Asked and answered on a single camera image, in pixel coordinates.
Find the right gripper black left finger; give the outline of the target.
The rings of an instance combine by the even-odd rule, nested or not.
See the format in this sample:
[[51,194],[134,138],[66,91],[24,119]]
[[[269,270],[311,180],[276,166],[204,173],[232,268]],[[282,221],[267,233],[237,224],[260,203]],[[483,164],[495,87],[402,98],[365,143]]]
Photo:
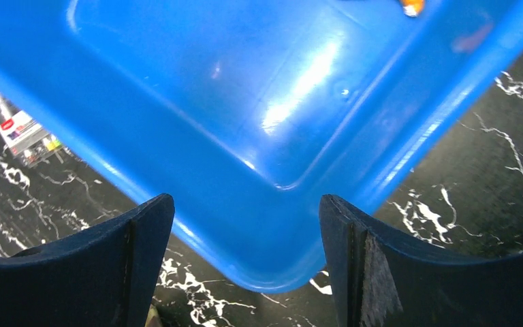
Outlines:
[[174,212],[173,198],[161,194],[0,258],[0,326],[144,326]]

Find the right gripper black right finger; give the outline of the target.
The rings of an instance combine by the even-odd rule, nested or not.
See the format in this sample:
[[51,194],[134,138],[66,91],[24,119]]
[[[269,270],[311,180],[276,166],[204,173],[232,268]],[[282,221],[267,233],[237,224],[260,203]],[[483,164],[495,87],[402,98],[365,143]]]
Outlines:
[[339,326],[523,326],[523,253],[461,255],[330,194],[319,222]]

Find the blue plastic bin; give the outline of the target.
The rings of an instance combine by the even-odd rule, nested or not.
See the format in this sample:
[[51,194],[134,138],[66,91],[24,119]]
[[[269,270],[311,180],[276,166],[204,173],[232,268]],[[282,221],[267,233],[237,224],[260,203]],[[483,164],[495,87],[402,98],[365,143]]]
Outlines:
[[254,292],[324,267],[523,51],[523,1],[0,1],[0,92]]

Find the orange toy food piece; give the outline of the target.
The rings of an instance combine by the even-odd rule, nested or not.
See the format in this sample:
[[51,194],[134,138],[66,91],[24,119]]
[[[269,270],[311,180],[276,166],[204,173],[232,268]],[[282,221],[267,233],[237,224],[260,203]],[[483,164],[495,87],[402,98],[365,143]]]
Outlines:
[[400,0],[404,14],[408,17],[418,17],[425,7],[424,0]]

